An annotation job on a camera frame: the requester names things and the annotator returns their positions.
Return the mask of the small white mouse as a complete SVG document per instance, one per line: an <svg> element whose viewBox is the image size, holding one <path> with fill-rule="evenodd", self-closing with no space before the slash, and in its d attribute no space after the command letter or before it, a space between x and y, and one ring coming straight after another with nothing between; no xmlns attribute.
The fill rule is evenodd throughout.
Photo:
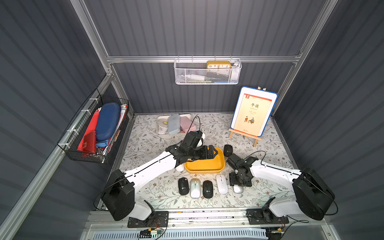
<svg viewBox="0 0 384 240"><path fill-rule="evenodd" d="M235 194L242 194L244 192L244 187L239 185L234 185L233 190Z"/></svg>

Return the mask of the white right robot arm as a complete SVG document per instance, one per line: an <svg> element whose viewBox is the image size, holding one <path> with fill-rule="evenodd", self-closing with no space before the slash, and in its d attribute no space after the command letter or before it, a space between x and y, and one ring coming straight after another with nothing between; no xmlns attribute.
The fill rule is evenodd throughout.
<svg viewBox="0 0 384 240"><path fill-rule="evenodd" d="M230 173L231 186L251 187L253 178L274 182L294 193L287 197L271 197L261 208L259 219L270 223L277 218L304 214L320 221L328 215L332 205L337 207L335 194L311 168L287 169L263 162L252 155L242 159L232 154L226 160L234 170Z"/></svg>

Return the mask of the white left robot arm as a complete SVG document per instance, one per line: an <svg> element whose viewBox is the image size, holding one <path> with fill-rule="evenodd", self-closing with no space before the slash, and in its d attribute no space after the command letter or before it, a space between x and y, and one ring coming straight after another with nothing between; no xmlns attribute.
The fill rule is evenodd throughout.
<svg viewBox="0 0 384 240"><path fill-rule="evenodd" d="M155 210L147 202L137 202L135 195L142 187L167 171L187 162L214 159L219 152L212 145L204 145L204 138L202 131L189 132L180 143L167 147L153 160L129 171L112 172L101 192L101 200L113 219L148 219Z"/></svg>

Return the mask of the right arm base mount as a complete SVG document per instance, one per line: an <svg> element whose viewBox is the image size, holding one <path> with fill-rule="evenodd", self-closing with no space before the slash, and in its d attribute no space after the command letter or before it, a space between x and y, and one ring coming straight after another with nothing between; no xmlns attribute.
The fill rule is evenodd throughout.
<svg viewBox="0 0 384 240"><path fill-rule="evenodd" d="M247 209L246 217L250 225L286 225L289 223L287 217L276 217L270 210L261 208Z"/></svg>

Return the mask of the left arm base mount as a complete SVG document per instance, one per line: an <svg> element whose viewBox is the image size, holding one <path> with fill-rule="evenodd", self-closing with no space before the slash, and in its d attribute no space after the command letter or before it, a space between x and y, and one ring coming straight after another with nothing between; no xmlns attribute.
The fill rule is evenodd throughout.
<svg viewBox="0 0 384 240"><path fill-rule="evenodd" d="M169 211L155 211L146 220L140 221L135 218L129 218L127 227L133 228L165 228L169 222Z"/></svg>

